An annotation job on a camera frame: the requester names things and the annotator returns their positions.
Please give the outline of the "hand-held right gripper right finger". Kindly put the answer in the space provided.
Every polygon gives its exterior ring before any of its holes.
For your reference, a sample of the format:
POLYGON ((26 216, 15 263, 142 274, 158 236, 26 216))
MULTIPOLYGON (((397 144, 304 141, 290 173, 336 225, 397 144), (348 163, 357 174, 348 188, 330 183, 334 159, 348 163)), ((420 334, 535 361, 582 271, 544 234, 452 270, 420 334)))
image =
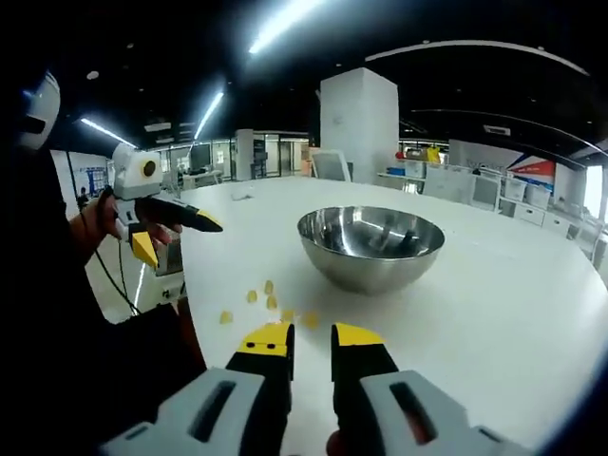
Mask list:
POLYGON ((526 455, 469 423, 466 409, 415 370, 399 370, 377 333, 332 325, 333 410, 348 455, 526 455))

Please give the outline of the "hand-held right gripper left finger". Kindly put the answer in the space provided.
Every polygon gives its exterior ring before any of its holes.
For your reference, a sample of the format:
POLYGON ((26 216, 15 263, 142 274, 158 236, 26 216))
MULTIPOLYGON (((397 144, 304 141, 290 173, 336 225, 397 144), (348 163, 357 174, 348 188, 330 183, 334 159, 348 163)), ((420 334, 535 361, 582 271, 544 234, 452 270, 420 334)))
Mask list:
POLYGON ((100 446, 102 455, 277 455, 292 409, 295 327, 268 323, 249 333, 227 363, 165 400, 140 423, 100 446))

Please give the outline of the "person's left hand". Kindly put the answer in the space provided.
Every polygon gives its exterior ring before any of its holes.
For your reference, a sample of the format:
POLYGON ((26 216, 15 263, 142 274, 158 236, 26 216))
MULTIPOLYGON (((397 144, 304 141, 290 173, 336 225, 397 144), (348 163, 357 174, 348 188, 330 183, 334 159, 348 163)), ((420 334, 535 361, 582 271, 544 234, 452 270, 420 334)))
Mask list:
MULTIPOLYGON (((135 210, 138 219, 143 223, 145 229, 151 236, 153 245, 167 245, 172 242, 171 232, 180 234, 180 224, 162 222, 154 211, 141 202, 137 202, 135 210)), ((82 212, 69 221, 72 238, 76 245, 78 257, 83 265, 86 265, 102 241, 107 236, 120 238, 116 229, 115 218, 116 199, 109 190, 95 200, 92 200, 82 212)))

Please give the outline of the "person's right hand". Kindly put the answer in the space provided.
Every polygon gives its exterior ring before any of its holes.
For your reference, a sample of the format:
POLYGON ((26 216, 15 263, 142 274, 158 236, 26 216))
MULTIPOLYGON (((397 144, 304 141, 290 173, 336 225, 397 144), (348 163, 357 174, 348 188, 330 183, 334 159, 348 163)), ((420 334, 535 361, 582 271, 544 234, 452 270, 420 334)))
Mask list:
POLYGON ((347 456, 348 451, 345 447, 340 430, 334 431, 327 440, 326 453, 328 456, 347 456))

